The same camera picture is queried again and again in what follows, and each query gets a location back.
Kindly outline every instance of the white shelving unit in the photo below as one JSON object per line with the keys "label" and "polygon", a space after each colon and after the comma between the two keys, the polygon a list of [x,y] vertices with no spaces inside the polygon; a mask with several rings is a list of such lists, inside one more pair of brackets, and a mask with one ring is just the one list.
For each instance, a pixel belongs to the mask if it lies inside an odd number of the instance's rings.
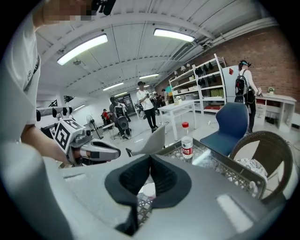
{"label": "white shelving unit", "polygon": [[[208,65],[209,63],[211,63],[213,66],[217,66],[218,71],[207,74],[207,75],[204,75],[204,76],[201,76],[201,77],[198,77],[198,75],[196,75],[196,73],[195,73],[195,70],[197,68],[202,68],[204,65]],[[202,63],[199,66],[194,66],[193,65],[192,69],[188,70],[187,72],[184,72],[183,74],[175,77],[172,80],[169,80],[173,96],[176,97],[176,96],[188,95],[188,94],[191,94],[191,93],[198,92],[200,99],[195,99],[194,100],[195,101],[195,109],[197,111],[201,111],[201,114],[204,114],[204,112],[210,112],[210,113],[218,112],[218,110],[216,110],[216,109],[204,109],[203,101],[222,101],[222,102],[224,102],[224,104],[226,103],[225,83],[224,83],[223,72],[222,72],[222,67],[221,67],[220,63],[223,63],[224,66],[226,67],[224,58],[219,58],[219,57],[217,57],[216,54],[214,54],[213,59],[211,59],[211,60],[209,60],[205,63]],[[182,84],[175,85],[178,81],[183,80],[185,78],[188,79],[192,75],[194,76],[193,80],[189,80],[189,81],[184,82]],[[222,85],[204,87],[204,88],[201,88],[201,86],[198,85],[198,80],[201,80],[201,79],[213,76],[213,75],[214,76],[221,76]],[[191,84],[194,84],[194,86],[197,86],[196,87],[197,90],[190,90],[190,91],[181,92],[181,93],[174,92],[175,90],[179,90],[179,88],[182,88],[185,85],[191,85]],[[218,88],[223,89],[223,96],[222,97],[203,97],[203,93],[202,93],[203,90],[218,89]]]}

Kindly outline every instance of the wicker chair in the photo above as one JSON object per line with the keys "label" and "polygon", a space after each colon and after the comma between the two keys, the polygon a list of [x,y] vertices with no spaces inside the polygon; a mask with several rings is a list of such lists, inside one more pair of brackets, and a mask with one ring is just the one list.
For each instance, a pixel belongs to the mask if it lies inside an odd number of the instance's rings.
{"label": "wicker chair", "polygon": [[230,154],[234,159],[238,151],[249,143],[259,141],[253,159],[260,162],[270,176],[284,162],[284,174],[277,188],[262,202],[267,204],[276,199],[286,187],[293,168],[293,156],[287,142],[279,135],[268,131],[257,131],[242,138]]}

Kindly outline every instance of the bottle label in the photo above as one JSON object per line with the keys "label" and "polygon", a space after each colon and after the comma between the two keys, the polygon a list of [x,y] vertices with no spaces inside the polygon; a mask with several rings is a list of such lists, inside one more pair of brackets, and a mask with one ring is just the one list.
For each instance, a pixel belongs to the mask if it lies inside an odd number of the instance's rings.
{"label": "bottle label", "polygon": [[184,155],[191,155],[193,153],[193,142],[185,143],[182,142],[182,153]]}

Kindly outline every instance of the glass table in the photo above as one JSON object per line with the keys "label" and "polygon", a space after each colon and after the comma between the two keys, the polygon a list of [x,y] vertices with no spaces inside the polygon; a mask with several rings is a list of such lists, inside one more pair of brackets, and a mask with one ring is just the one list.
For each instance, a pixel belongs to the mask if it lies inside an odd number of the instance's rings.
{"label": "glass table", "polygon": [[[193,139],[193,157],[186,159],[182,155],[181,141],[177,141],[170,146],[162,149],[157,155],[163,155],[173,158],[174,161],[184,161],[195,165],[195,167],[212,168],[216,172],[223,175],[232,184],[247,191],[252,197],[261,199],[266,189],[265,179],[255,172],[247,169],[230,158],[211,150],[209,147]],[[153,183],[151,176],[144,185]],[[143,225],[147,218],[151,215],[151,203],[155,197],[147,197],[140,192],[138,198],[138,223]]]}

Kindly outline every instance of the white table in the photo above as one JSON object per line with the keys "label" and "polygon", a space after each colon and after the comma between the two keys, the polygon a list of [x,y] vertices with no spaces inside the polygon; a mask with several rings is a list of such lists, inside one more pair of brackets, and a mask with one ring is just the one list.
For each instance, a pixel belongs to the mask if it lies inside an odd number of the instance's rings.
{"label": "white table", "polygon": [[[255,121],[259,124],[264,124],[266,112],[279,113],[278,128],[280,131],[289,133],[292,126],[293,113],[295,111],[296,100],[289,96],[263,94],[263,97],[256,97],[256,100],[266,100],[265,104],[258,104],[256,102]],[[280,102],[280,107],[268,106],[267,101]]]}
{"label": "white table", "polygon": [[175,118],[179,117],[180,115],[183,115],[191,110],[193,110],[194,114],[194,129],[196,129],[196,112],[195,112],[195,103],[194,100],[189,100],[189,101],[182,101],[178,103],[178,105],[169,104],[163,107],[160,107],[159,109],[160,113],[160,118],[161,121],[163,122],[163,118],[168,118],[171,122],[172,128],[173,128],[173,133],[174,133],[174,139],[175,141],[178,140],[177,137],[177,130],[176,130],[176,125],[175,125]]}
{"label": "white table", "polygon": [[115,139],[114,136],[118,134],[118,133],[116,132],[116,130],[114,130],[113,126],[114,126],[114,122],[111,123],[111,124],[108,124],[108,125],[106,125],[106,126],[104,126],[104,127],[102,127],[103,130],[104,130],[104,129],[107,129],[107,130],[108,130],[108,133],[109,133],[111,139]]}

